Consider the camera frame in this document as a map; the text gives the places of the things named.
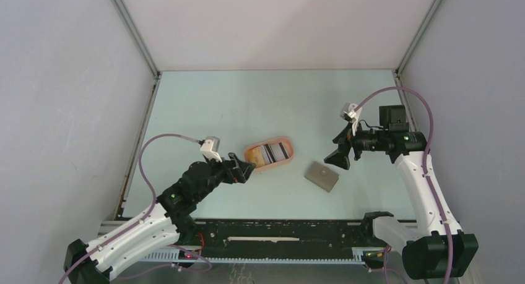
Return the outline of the pink oval tray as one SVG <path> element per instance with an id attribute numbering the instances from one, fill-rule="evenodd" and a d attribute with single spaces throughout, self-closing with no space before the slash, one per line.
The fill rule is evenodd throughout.
<path id="1" fill-rule="evenodd" d="M 251 162 L 249 151 L 255 147 L 261 147 L 261 150 L 265 154 L 264 158 L 266 161 L 266 166 L 260 168 L 256 167 L 255 171 L 258 172 L 287 164 L 292 161 L 294 156 L 292 141 L 288 137 L 275 137 L 247 146 L 243 152 L 245 161 Z"/>

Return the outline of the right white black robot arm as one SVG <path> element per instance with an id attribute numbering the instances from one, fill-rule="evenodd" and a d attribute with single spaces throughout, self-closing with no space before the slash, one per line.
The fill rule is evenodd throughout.
<path id="1" fill-rule="evenodd" d="M 399 252 L 413 280 L 462 277 L 479 243 L 475 235 L 463 231 L 445 202 L 432 158 L 425 153 L 425 136 L 410 131 L 403 105 L 380 106 L 377 129 L 364 129 L 360 113 L 356 104 L 344 105 L 341 118 L 348 124 L 333 139 L 337 149 L 324 162 L 348 170 L 350 152 L 355 160 L 364 151 L 384 152 L 405 182 L 417 222 L 412 230 L 389 212 L 368 212 L 360 224 L 361 240 L 369 246 L 382 241 Z"/>

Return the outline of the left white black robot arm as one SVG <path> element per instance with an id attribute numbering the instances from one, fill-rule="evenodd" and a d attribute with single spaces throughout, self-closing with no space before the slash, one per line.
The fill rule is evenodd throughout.
<path id="1" fill-rule="evenodd" d="M 197 233 L 190 214 L 218 185 L 245 183 L 256 165 L 234 153 L 222 161 L 192 163 L 155 202 L 119 228 L 88 243 L 67 247 L 64 271 L 70 283 L 110 283 L 138 260 L 169 244 L 189 244 Z"/>

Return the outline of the grey card holder wallet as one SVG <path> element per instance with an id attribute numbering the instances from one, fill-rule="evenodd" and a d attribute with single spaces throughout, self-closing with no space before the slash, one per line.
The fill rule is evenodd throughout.
<path id="1" fill-rule="evenodd" d="M 304 177 L 326 192 L 331 192 L 339 180 L 337 172 L 317 161 L 306 169 Z"/>

